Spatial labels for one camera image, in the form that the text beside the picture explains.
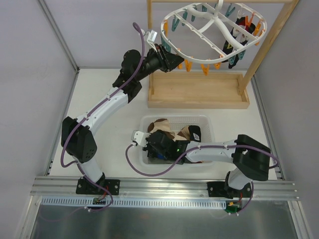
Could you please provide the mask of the beige brown patterned sock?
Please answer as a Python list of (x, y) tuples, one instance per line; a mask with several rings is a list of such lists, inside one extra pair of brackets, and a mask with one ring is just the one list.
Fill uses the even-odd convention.
[(170, 128), (168, 119), (158, 119), (155, 122), (152, 122), (148, 126), (148, 133), (156, 132), (157, 130), (163, 131), (169, 139), (173, 141), (176, 140), (190, 140), (190, 131), (189, 126), (185, 126), (179, 132), (175, 132)]

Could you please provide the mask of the white plastic sock hanger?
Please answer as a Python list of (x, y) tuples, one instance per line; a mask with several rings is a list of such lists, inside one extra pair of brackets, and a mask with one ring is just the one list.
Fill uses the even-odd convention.
[[(171, 47), (171, 52), (191, 62), (218, 65), (227, 62), (232, 68), (242, 60), (246, 51), (257, 46), (266, 35), (265, 18), (243, 3), (224, 6), (220, 0), (212, 5), (191, 3), (166, 15), (160, 25), (160, 34)], [(245, 29), (245, 19), (255, 14), (251, 30)], [(179, 25), (171, 30), (172, 19)]]

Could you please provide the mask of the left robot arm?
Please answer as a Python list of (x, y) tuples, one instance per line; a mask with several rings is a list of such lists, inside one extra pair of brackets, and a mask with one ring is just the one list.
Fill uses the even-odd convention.
[(62, 122), (62, 152), (73, 157), (87, 177), (88, 189), (99, 194), (104, 190), (105, 174), (96, 159), (97, 145), (94, 135), (116, 111), (129, 104), (142, 89), (141, 80), (157, 70), (171, 72), (184, 59), (164, 46), (156, 44), (147, 54), (129, 50), (123, 56), (120, 74), (109, 92), (93, 108), (76, 118), (66, 117)]

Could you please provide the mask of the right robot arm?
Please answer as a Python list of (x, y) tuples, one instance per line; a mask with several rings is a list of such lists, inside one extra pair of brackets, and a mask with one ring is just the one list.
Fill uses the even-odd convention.
[(195, 140), (173, 140), (162, 130), (147, 133), (142, 150), (151, 164), (210, 166), (229, 163), (235, 168), (224, 181), (207, 183), (210, 197), (233, 199), (250, 197), (252, 181), (267, 181), (270, 170), (270, 149), (255, 139), (240, 134), (235, 140), (209, 144)]

